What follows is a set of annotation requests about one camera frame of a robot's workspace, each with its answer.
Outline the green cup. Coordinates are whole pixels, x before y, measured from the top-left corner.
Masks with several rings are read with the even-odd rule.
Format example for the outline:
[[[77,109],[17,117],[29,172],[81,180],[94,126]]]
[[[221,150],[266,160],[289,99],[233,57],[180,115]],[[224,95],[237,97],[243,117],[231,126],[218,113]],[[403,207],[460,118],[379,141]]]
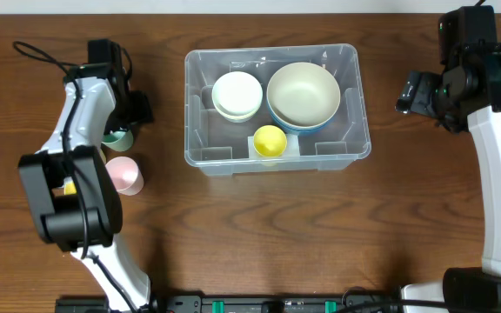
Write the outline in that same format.
[[[111,150],[125,152],[134,143],[134,136],[131,130],[117,130],[104,136],[102,144]]]

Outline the pink cup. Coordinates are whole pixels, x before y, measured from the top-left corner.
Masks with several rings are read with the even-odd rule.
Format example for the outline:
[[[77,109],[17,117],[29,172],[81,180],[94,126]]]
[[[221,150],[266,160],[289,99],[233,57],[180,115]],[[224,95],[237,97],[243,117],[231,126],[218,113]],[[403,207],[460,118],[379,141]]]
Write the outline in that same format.
[[[112,158],[105,168],[116,191],[126,196],[135,196],[144,187],[144,178],[137,163],[126,156]]]

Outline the small white bowl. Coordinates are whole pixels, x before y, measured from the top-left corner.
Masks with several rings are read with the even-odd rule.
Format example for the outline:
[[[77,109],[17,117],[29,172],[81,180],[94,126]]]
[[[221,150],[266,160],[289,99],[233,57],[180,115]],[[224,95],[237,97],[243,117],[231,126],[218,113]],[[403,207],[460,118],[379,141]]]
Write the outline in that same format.
[[[212,87],[211,97],[213,104],[220,103],[223,106],[236,101],[262,104],[263,88],[253,75],[233,71],[218,78]]]

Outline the yellow cup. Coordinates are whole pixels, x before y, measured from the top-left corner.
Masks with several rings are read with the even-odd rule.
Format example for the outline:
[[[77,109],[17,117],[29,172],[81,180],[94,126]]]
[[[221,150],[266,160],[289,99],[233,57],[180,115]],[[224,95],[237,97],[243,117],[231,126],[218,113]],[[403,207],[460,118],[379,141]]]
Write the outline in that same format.
[[[66,196],[68,196],[68,195],[75,195],[77,193],[76,185],[74,184],[74,182],[72,180],[67,181],[64,184],[63,193]]]
[[[281,157],[287,148],[288,139],[277,126],[265,125],[257,129],[250,142],[253,156],[265,160]]]

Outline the small grey bowl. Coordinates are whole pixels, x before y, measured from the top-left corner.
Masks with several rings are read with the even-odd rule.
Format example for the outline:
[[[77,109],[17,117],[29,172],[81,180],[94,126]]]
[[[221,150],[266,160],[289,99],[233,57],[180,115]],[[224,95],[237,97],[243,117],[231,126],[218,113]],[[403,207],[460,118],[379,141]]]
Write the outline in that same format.
[[[222,117],[231,123],[245,123],[251,120],[253,118],[253,115],[240,116],[240,117],[222,115]]]

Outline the small yellow bowl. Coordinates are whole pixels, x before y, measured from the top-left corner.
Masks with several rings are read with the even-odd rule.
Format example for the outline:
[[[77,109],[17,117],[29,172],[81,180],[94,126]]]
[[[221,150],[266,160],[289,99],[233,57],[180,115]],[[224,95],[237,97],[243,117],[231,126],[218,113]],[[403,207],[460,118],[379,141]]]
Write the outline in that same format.
[[[220,103],[215,103],[214,107],[217,112],[233,123],[243,123],[250,120],[260,109],[261,104],[252,104],[243,101],[236,101],[234,103],[228,103],[227,106],[223,106]]]

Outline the large cream bowl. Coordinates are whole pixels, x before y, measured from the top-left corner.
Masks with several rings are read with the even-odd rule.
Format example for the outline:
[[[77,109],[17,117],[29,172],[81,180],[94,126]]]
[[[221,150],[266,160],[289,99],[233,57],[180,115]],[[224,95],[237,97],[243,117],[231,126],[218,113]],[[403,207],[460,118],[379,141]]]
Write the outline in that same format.
[[[272,115],[295,129],[313,129],[336,113],[341,91],[335,77],[314,63],[290,63],[270,79],[267,102]]]

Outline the dark blue bowl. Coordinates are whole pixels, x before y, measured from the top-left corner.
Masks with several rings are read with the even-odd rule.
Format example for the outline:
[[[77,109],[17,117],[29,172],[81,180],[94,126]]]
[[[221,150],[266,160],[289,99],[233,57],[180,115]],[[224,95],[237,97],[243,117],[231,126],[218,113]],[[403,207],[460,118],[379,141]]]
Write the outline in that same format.
[[[287,133],[291,133],[293,135],[309,135],[309,134],[318,132],[321,129],[325,128],[336,116],[336,115],[332,115],[327,121],[325,121],[324,123],[321,123],[319,125],[316,125],[316,126],[301,127],[301,126],[291,125],[291,124],[283,121],[280,117],[278,117],[276,115],[271,104],[267,103],[267,105],[268,105],[268,111],[269,111],[274,123],[277,124],[283,131],[285,131]]]
[[[289,124],[281,121],[279,118],[277,118],[275,116],[271,116],[271,118],[277,127],[282,129],[286,133],[296,135],[296,136],[307,136],[307,135],[317,133],[320,130],[324,129],[331,122],[331,120],[329,120],[327,123],[321,124],[320,126],[303,129],[303,128],[296,128],[295,126],[290,126]]]

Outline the cream cup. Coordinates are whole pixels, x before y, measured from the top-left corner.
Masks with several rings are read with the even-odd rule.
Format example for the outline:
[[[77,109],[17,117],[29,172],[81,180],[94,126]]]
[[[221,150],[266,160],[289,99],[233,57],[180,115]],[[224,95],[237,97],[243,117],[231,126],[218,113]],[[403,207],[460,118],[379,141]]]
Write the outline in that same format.
[[[101,157],[103,163],[106,164],[107,159],[106,159],[106,156],[105,156],[104,152],[101,149],[98,148],[98,153],[99,153],[99,156]]]

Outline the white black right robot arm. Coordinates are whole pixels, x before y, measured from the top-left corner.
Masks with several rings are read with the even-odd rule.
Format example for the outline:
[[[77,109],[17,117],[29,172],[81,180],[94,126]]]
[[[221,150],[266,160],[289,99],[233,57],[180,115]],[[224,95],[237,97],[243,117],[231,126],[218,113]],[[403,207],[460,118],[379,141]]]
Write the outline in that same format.
[[[396,109],[471,134],[484,202],[479,268],[450,268],[440,281],[400,290],[399,312],[501,312],[501,43],[483,2],[438,19],[440,74],[412,71]]]

